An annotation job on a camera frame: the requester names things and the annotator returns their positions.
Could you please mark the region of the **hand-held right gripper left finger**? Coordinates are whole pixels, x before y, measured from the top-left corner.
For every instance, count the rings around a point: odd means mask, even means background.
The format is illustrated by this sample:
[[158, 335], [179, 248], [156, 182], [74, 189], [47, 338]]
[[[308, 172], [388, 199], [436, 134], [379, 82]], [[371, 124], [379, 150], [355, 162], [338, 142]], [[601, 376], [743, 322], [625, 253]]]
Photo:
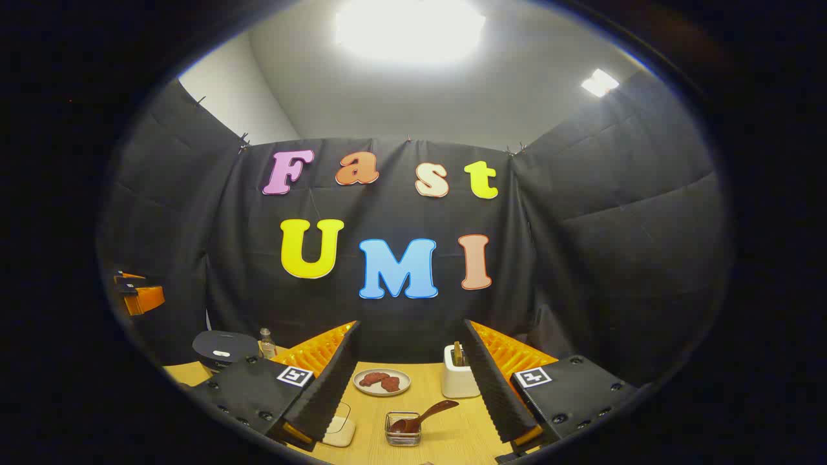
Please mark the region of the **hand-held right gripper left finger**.
[[274, 360], [242, 357], [189, 395], [259, 435], [310, 452], [327, 433], [357, 365], [360, 330], [361, 323], [353, 321]]

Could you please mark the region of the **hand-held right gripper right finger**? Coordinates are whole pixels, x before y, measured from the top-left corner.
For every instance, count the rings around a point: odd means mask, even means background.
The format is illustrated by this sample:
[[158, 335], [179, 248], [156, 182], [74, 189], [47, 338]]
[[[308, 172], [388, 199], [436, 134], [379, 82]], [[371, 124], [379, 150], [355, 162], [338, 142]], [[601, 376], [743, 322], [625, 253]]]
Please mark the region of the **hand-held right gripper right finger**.
[[471, 320], [463, 325], [465, 359], [513, 457], [584, 435], [638, 394], [585, 356], [556, 358]]

